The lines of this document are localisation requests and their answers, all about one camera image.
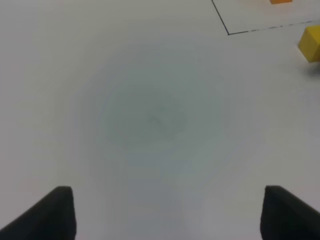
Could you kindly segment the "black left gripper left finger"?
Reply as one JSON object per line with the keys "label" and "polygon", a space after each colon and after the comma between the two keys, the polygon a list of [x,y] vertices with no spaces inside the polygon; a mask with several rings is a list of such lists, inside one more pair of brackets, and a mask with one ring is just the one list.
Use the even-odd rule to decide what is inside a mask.
{"label": "black left gripper left finger", "polygon": [[2,240],[74,240],[77,221],[73,190],[58,186],[0,230]]}

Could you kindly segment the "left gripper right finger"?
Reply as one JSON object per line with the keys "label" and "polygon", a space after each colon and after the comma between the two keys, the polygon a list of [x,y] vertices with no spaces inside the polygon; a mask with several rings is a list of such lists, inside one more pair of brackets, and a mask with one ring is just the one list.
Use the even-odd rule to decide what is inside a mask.
{"label": "left gripper right finger", "polygon": [[319,240],[320,213],[281,186],[264,189],[260,234],[263,240]]}

